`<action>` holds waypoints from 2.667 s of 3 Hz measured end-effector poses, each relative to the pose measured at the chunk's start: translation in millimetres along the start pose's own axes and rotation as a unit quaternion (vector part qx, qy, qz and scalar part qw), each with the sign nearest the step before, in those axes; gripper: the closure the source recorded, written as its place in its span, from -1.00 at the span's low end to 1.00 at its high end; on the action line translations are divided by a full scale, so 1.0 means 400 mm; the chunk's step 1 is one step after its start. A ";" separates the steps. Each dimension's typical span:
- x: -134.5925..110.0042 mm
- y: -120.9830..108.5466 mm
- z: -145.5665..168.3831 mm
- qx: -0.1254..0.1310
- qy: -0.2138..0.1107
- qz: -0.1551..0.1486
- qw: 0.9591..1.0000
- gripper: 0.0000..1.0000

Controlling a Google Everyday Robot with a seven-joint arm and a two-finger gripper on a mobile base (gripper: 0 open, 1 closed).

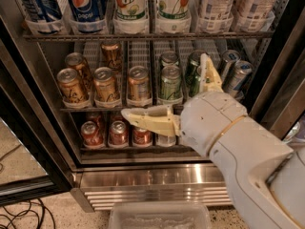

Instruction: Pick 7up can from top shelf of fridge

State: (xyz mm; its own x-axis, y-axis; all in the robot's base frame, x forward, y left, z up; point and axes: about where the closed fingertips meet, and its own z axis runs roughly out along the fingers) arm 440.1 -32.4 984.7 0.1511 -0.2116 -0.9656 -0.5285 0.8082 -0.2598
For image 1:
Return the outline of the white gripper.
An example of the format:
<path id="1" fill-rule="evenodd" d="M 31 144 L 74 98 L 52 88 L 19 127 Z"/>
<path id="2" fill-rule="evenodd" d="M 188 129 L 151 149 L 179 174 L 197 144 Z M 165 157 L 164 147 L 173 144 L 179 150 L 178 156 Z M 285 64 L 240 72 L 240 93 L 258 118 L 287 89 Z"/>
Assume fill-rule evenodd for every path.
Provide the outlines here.
<path id="1" fill-rule="evenodd" d="M 209 156 L 220 134 L 247 115 L 246 108 L 229 94 L 222 93 L 222 80 L 211 58 L 200 55 L 201 94 L 184 104 L 180 117 L 172 105 L 126 108 L 123 117 L 133 126 L 165 136 L 180 136 L 203 157 Z"/>

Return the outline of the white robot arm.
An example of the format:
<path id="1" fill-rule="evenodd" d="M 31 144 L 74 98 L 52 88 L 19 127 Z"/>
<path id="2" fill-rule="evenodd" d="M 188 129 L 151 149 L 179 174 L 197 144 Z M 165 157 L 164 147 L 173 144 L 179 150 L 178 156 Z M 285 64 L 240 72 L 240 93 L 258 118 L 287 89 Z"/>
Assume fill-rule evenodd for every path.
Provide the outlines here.
<path id="1" fill-rule="evenodd" d="M 124 109 L 130 124 L 181 137 L 225 179 L 235 209 L 251 229 L 305 229 L 305 150 L 292 149 L 223 92 L 211 58 L 200 55 L 199 93 L 179 115 L 170 105 Z"/>

